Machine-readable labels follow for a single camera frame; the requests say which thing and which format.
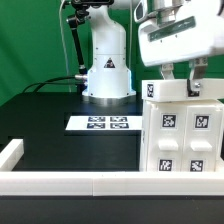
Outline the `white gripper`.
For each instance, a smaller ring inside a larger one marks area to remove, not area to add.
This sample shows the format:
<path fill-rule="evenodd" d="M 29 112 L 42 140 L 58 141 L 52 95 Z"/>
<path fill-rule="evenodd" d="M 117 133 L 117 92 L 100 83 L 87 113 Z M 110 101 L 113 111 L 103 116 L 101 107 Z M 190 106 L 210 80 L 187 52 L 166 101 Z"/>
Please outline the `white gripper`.
<path fill-rule="evenodd" d="M 139 26 L 138 39 L 144 65 L 162 64 L 165 80 L 174 78 L 172 63 L 190 60 L 187 92 L 189 97 L 198 97 L 208 66 L 206 57 L 224 54 L 224 10 L 220 15 L 180 15 L 161 28 L 152 20 L 145 21 Z"/>

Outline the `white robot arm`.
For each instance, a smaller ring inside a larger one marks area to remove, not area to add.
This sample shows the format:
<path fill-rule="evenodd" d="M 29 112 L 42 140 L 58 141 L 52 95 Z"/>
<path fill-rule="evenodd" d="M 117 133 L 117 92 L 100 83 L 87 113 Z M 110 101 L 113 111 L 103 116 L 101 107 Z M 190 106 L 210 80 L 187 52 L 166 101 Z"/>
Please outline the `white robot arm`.
<path fill-rule="evenodd" d="M 157 102 L 205 96 L 207 59 L 224 54 L 224 0 L 134 0 L 141 60 L 163 79 L 143 96 Z M 135 95 L 126 66 L 126 32 L 105 5 L 92 6 L 93 64 L 83 96 L 105 103 Z"/>

